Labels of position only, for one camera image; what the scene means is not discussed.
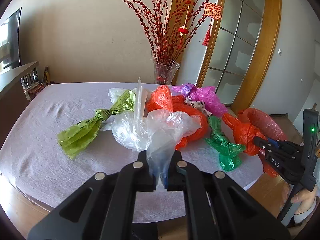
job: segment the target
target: silver screw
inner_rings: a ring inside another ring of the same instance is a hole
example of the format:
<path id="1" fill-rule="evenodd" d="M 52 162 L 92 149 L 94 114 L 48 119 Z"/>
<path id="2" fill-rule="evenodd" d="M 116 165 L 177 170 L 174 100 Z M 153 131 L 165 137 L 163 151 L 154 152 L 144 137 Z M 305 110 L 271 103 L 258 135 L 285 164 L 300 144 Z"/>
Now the silver screw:
<path id="1" fill-rule="evenodd" d="M 187 166 L 187 163 L 185 161 L 178 161 L 177 166 L 180 168 L 184 168 Z"/>
<path id="2" fill-rule="evenodd" d="M 94 176 L 94 178 L 95 178 L 96 180 L 102 180 L 102 179 L 104 179 L 104 177 L 105 177 L 105 175 L 104 175 L 103 172 L 98 172 L 98 173 L 96 173 L 96 175 Z"/>
<path id="3" fill-rule="evenodd" d="M 143 163 L 142 163 L 142 162 L 134 162 L 134 163 L 132 164 L 132 166 L 133 166 L 134 168 L 138 169 L 138 168 L 141 168 L 141 167 L 143 166 Z"/>
<path id="4" fill-rule="evenodd" d="M 217 171 L 214 175 L 217 179 L 223 179 L 226 176 L 226 174 L 223 171 Z"/>

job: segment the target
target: tv screen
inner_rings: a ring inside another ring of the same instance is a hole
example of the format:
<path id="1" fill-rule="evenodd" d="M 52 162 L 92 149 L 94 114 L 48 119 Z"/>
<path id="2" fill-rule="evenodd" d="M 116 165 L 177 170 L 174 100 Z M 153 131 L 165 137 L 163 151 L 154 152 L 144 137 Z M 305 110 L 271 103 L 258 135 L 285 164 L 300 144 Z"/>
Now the tv screen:
<path id="1" fill-rule="evenodd" d="M 20 66 L 19 23 L 21 8 L 0 26 L 0 72 Z"/>

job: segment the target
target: light green plastic bag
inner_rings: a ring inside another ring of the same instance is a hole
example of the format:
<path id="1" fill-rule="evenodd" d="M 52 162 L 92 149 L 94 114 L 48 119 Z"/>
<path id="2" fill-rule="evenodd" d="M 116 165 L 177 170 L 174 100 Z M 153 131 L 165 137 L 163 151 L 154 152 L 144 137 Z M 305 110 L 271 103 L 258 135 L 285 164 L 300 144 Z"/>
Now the light green plastic bag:
<path id="1" fill-rule="evenodd" d="M 97 109 L 93 118 L 83 120 L 60 132 L 58 143 L 64 152 L 73 159 L 96 138 L 102 121 L 112 114 L 120 114 L 125 110 L 134 110 L 135 93 L 126 90 L 113 106 L 108 109 Z"/>
<path id="2" fill-rule="evenodd" d="M 220 166 L 225 171 L 232 171 L 241 164 L 238 156 L 245 150 L 245 145 L 231 143 L 221 131 L 221 120 L 215 116 L 208 117 L 208 123 L 212 128 L 210 138 L 205 141 L 215 148 L 219 154 Z"/>

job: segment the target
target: vase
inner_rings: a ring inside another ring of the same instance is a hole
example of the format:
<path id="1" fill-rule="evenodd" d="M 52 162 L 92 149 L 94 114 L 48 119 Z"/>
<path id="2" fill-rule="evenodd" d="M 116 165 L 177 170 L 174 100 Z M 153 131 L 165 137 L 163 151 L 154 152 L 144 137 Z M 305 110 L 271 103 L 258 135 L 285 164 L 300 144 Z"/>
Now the vase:
<path id="1" fill-rule="evenodd" d="M 157 63 L 155 60 L 153 60 L 153 62 L 155 67 L 155 84 L 171 85 L 172 79 L 180 67 L 180 64 L 174 62 L 171 66 L 167 66 Z"/>

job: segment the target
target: floral arrangement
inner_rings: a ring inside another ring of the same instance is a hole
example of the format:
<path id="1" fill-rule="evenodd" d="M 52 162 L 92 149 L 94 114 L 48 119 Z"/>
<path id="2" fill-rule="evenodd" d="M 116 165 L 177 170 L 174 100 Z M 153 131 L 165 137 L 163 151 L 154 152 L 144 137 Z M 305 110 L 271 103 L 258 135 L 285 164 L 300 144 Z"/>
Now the floral arrangement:
<path id="1" fill-rule="evenodd" d="M 203 2 L 197 10 L 195 6 L 199 0 L 175 0 L 173 1 L 175 11 L 172 13 L 169 12 L 168 0 L 151 0 L 152 9 L 142 0 L 123 1 L 138 16 L 150 42 L 155 62 L 171 66 L 190 43 L 198 27 L 204 22 L 205 15 L 196 23 L 195 19 L 209 0 Z M 169 27 L 170 20 L 174 21 L 172 30 Z"/>

